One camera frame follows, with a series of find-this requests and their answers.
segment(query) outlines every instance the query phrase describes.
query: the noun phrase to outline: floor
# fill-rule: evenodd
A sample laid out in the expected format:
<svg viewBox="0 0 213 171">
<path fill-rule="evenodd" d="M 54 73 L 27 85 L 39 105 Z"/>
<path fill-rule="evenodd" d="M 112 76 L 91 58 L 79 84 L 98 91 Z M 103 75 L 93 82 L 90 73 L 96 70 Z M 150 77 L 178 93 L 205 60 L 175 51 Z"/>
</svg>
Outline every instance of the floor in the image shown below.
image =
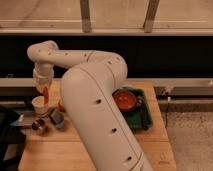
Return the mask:
<svg viewBox="0 0 213 171">
<path fill-rule="evenodd" d="M 159 104 L 166 122 L 167 102 Z M 173 100 L 167 119 L 177 171 L 212 171 L 213 100 Z"/>
</svg>

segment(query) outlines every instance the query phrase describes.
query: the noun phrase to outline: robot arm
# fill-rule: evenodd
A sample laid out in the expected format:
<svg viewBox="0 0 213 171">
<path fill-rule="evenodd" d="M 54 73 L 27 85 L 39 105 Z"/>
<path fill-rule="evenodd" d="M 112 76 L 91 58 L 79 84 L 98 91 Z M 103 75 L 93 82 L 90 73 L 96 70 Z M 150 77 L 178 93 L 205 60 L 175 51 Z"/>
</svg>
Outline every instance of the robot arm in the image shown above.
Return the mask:
<svg viewBox="0 0 213 171">
<path fill-rule="evenodd" d="M 152 171 L 112 97 L 127 76 L 123 58 L 59 50 L 53 41 L 30 46 L 28 56 L 38 84 L 51 83 L 53 65 L 70 68 L 61 81 L 62 100 L 97 170 Z"/>
</svg>

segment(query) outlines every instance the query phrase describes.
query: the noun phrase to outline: wooden table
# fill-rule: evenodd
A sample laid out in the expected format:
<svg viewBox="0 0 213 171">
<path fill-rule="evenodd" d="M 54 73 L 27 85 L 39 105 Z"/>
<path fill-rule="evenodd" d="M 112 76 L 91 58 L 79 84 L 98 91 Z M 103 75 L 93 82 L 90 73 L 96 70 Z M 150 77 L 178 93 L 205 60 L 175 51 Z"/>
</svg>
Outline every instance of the wooden table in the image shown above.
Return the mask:
<svg viewBox="0 0 213 171">
<path fill-rule="evenodd" d="M 55 107 L 60 99 L 59 81 L 50 89 L 50 106 Z M 176 171 L 176 163 L 167 132 L 151 83 L 127 81 L 126 84 L 145 91 L 153 117 L 153 127 L 148 131 L 136 131 L 134 135 L 143 148 L 155 171 Z M 57 130 L 49 120 L 48 132 L 43 136 L 30 133 L 19 171 L 94 171 L 96 170 L 78 133 L 68 116 L 65 128 Z"/>
</svg>

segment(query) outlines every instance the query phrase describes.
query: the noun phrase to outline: cable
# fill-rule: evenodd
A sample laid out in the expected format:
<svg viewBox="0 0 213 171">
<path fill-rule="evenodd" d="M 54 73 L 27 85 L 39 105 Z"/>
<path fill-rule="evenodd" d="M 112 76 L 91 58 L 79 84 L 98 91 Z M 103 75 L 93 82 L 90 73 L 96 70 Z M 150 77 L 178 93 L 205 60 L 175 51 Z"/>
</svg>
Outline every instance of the cable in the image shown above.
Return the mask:
<svg viewBox="0 0 213 171">
<path fill-rule="evenodd" d="M 171 97 L 167 96 L 167 107 L 165 111 L 165 128 L 168 126 L 168 112 L 169 112 L 169 106 L 170 106 Z"/>
</svg>

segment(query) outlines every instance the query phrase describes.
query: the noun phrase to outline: green tray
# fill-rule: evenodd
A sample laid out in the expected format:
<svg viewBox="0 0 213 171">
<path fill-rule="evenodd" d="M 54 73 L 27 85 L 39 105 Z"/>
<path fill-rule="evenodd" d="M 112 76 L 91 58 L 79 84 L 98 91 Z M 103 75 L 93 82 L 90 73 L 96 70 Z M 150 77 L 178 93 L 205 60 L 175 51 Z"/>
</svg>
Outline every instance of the green tray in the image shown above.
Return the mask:
<svg viewBox="0 0 213 171">
<path fill-rule="evenodd" d="M 135 96 L 141 96 L 142 98 L 142 107 L 136 107 L 133 111 L 122 112 L 127 124 L 131 129 L 144 129 L 148 130 L 153 125 L 152 115 L 146 100 L 146 96 L 142 89 L 133 89 L 127 88 Z M 143 117 L 146 118 L 146 125 L 143 124 Z"/>
</svg>

